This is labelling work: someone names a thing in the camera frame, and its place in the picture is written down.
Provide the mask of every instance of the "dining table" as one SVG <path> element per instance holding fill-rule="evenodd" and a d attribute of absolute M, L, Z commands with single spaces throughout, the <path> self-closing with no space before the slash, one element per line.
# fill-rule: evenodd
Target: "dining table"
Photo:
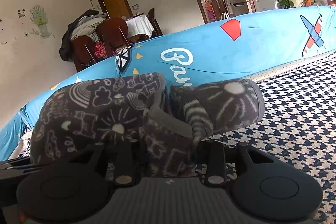
<path fill-rule="evenodd" d="M 134 37 L 136 35 L 147 35 L 149 38 L 152 36 L 154 27 L 150 23 L 146 15 L 138 15 L 133 18 L 126 20 L 128 27 L 127 38 Z"/>

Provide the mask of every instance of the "chair back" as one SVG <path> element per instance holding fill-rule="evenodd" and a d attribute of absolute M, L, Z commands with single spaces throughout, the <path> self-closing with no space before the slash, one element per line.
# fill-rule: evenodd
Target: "chair back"
<path fill-rule="evenodd" d="M 106 48 L 110 46 L 115 50 L 122 45 L 129 46 L 128 27 L 122 18 L 115 17 L 103 21 L 96 28 L 96 34 L 104 42 Z"/>
<path fill-rule="evenodd" d="M 154 8 L 150 9 L 149 12 L 148 12 L 148 20 L 150 21 L 150 23 L 152 24 L 154 30 L 155 30 L 155 33 L 156 33 L 156 36 L 159 37 L 159 36 L 162 36 L 162 31 L 160 29 L 160 26 L 155 18 L 155 11 L 154 11 Z"/>
<path fill-rule="evenodd" d="M 95 59 L 95 44 L 90 37 L 81 35 L 71 41 L 73 48 L 73 60 L 77 71 L 85 68 L 86 64 L 97 63 Z"/>

